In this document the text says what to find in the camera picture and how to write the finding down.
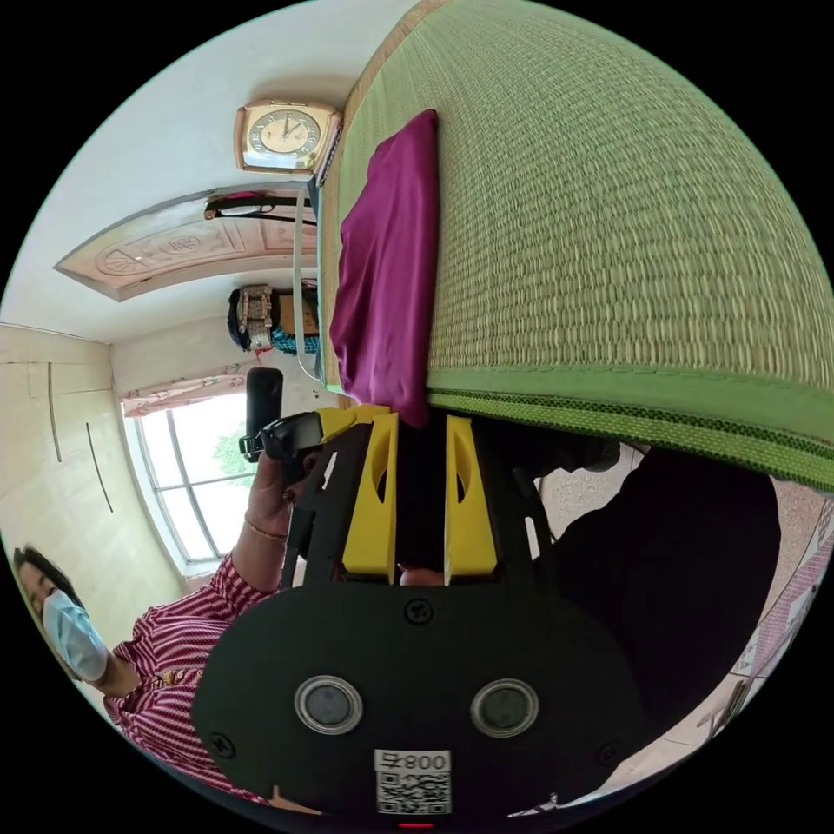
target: screw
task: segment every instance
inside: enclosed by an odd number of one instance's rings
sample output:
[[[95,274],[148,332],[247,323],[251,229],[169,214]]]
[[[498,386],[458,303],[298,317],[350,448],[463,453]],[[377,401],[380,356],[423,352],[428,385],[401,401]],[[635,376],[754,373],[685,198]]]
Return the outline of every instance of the screw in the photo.
[[[411,599],[406,603],[405,614],[412,626],[424,626],[431,622],[434,611],[426,599]]]
[[[597,753],[597,763],[599,765],[608,766],[619,758],[619,744],[616,741],[609,741],[607,745],[602,747]]]
[[[221,732],[213,732],[208,737],[208,741],[212,750],[214,750],[220,758],[235,757],[235,746]]]

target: pink curtain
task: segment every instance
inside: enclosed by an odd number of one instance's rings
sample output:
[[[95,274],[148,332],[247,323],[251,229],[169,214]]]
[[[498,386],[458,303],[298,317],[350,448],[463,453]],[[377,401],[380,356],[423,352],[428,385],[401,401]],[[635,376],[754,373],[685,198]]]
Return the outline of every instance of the pink curtain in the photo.
[[[238,362],[194,379],[181,377],[178,380],[128,391],[120,397],[124,416],[144,417],[155,411],[190,406],[223,394],[241,394],[246,390],[246,374],[259,364],[258,360]]]

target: face mask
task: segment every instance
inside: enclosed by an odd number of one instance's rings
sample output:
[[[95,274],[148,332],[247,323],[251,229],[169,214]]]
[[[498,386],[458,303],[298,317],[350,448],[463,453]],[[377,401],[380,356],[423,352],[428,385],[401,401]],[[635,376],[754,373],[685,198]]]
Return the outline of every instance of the face mask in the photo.
[[[83,608],[63,591],[53,591],[43,603],[43,629],[64,663],[82,680],[99,680],[109,651]]]

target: yellow plastic part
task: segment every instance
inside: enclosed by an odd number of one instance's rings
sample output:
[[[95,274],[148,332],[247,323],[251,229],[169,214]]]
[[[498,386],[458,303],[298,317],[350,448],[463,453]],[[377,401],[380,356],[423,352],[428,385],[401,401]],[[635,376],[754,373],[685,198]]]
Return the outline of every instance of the yellow plastic part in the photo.
[[[390,414],[385,406],[354,406],[353,408],[320,408],[321,442],[327,443],[337,434],[355,426],[357,423],[372,423],[381,414]]]
[[[458,478],[463,485],[461,501]],[[497,565],[472,422],[465,417],[447,417],[446,584],[456,576],[489,576]]]
[[[342,564],[349,573],[386,576],[388,584],[392,585],[397,532],[397,441],[400,417],[391,414],[387,408],[385,411],[386,414],[373,418]],[[386,476],[385,496],[380,501],[378,489],[383,475]]]

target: red striped shirt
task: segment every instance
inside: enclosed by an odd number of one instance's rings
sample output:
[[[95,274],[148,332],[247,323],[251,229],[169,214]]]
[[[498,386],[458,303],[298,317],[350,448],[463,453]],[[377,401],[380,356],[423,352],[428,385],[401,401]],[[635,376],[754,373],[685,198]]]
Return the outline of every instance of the red striped shirt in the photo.
[[[133,639],[114,654],[136,669],[141,683],[126,698],[104,699],[110,719],[135,745],[192,778],[261,804],[268,802],[234,787],[217,770],[191,726],[190,711],[217,640],[269,596],[249,586],[227,556],[208,585],[150,608],[136,621]]]

